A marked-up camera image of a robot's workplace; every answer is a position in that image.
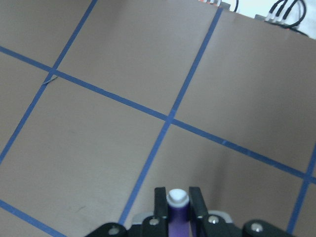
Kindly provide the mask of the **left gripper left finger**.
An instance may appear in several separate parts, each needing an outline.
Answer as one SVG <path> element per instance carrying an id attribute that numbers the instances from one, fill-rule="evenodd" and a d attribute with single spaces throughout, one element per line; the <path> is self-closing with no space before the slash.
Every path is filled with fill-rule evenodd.
<path id="1" fill-rule="evenodd" d="M 168 219 L 168 203 L 166 198 L 166 188 L 155 188 L 154 196 L 154 216 L 162 219 Z"/>

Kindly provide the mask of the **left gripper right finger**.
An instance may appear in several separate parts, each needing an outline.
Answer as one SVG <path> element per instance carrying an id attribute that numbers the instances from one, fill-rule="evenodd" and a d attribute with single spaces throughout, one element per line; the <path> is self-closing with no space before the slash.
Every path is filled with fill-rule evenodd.
<path id="1" fill-rule="evenodd" d="M 199 187 L 189 187 L 190 225 L 192 236 L 205 237 L 205 218 L 208 216 L 201 190 Z"/>

